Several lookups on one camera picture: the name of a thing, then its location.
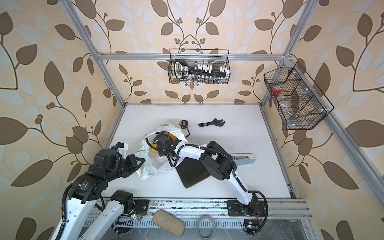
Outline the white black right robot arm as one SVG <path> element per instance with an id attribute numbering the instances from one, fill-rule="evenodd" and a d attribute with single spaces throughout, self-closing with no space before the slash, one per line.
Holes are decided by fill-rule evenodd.
<path id="1" fill-rule="evenodd" d="M 157 132 L 152 143 L 148 138 L 145 138 L 145 142 L 159 156 L 167 158 L 185 188 L 209 177 L 228 183 L 236 195 L 235 200 L 227 201 L 229 216 L 268 216 L 269 206 L 265 195 L 245 186 L 237 173 L 234 158 L 218 143 L 211 141 L 207 145 L 191 144 L 165 132 Z"/>

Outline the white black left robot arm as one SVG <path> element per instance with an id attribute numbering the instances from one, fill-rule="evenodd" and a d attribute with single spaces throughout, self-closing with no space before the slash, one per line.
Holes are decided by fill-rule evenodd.
<path id="1" fill-rule="evenodd" d="M 148 200 L 135 201 L 132 193 L 117 190 L 91 226 L 83 234 L 80 233 L 91 210 L 98 201 L 103 200 L 102 192 L 107 189 L 109 182 L 130 177 L 145 161 L 134 154 L 126 155 L 123 149 L 116 147 L 97 153 L 88 171 L 66 188 L 62 197 L 62 219 L 52 238 L 99 240 L 108 229 L 114 227 L 119 217 L 134 220 L 145 215 L 149 207 Z"/>

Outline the white plastic bag lemon print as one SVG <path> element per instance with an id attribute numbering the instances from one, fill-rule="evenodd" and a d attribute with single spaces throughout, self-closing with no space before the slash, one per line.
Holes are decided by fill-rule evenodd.
<path id="1" fill-rule="evenodd" d="M 144 164 L 137 171 L 141 180 L 148 180 L 156 174 L 170 171 L 174 168 L 170 165 L 167 156 L 160 156 L 157 150 L 151 148 L 151 146 L 153 146 L 156 149 L 160 149 L 160 147 L 154 143 L 154 138 L 157 133 L 160 132 L 168 132 L 178 140 L 186 141 L 181 127 L 172 125 L 171 123 L 158 125 L 146 134 L 142 140 L 142 147 L 135 153 L 136 157 L 145 159 Z"/>

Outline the yellow fake pear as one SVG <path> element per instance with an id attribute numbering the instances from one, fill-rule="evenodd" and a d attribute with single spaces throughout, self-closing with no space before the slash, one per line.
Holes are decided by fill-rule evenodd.
<path id="1" fill-rule="evenodd" d="M 157 153 L 158 153 L 158 151 L 157 151 L 157 149 L 158 149 L 158 145 L 157 145 L 157 144 L 152 143 L 152 147 L 150 147 L 150 149 L 151 149 L 151 152 L 152 152 L 152 153 L 154 153 L 154 154 L 157 154 Z"/>

